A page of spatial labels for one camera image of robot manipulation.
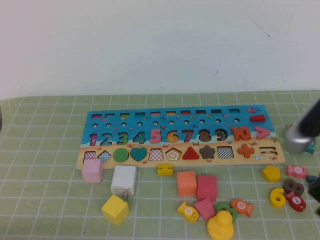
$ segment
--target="white cube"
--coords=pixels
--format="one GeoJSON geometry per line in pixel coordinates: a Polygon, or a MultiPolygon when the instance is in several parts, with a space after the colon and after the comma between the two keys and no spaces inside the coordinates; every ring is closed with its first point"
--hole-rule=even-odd
{"type": "Polygon", "coordinates": [[[132,195],[135,193],[137,168],[135,166],[117,165],[111,183],[113,194],[132,195]]]}

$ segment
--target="white wall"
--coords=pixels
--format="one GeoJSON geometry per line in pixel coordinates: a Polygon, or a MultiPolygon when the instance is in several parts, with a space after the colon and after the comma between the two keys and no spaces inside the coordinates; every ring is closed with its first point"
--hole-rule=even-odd
{"type": "Polygon", "coordinates": [[[318,0],[0,0],[0,99],[320,89],[318,0]]]}

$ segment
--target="checkered square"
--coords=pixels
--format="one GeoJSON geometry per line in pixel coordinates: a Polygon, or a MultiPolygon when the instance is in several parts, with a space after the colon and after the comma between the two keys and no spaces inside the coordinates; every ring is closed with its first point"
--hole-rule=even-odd
{"type": "Polygon", "coordinates": [[[98,155],[98,159],[100,159],[102,163],[105,163],[109,158],[111,158],[111,155],[107,151],[103,151],[98,155]]]}
{"type": "Polygon", "coordinates": [[[161,148],[151,149],[149,154],[149,161],[163,161],[164,154],[161,148]]]}
{"type": "Polygon", "coordinates": [[[95,151],[86,151],[84,153],[84,159],[83,162],[87,159],[95,159],[96,158],[96,152],[95,151]]]}
{"type": "Polygon", "coordinates": [[[231,146],[217,146],[216,150],[220,159],[233,159],[235,157],[231,146]]]}

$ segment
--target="red triangle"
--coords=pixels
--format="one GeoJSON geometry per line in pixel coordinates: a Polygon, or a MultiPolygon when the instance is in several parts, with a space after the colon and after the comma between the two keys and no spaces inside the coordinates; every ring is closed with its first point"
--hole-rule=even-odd
{"type": "Polygon", "coordinates": [[[199,159],[199,155],[198,153],[192,148],[192,146],[188,147],[188,149],[186,150],[186,152],[184,153],[183,160],[195,160],[195,159],[199,159]]]}

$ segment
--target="starfish illustration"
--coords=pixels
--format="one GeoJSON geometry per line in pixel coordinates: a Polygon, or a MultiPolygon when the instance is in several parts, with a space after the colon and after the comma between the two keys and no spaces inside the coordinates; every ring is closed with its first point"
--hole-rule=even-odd
{"type": "Polygon", "coordinates": [[[279,139],[276,137],[276,136],[272,136],[272,141],[275,143],[275,142],[279,142],[279,139]]]}
{"type": "Polygon", "coordinates": [[[208,145],[200,148],[199,153],[201,153],[203,159],[213,159],[215,157],[216,150],[208,145]]]}

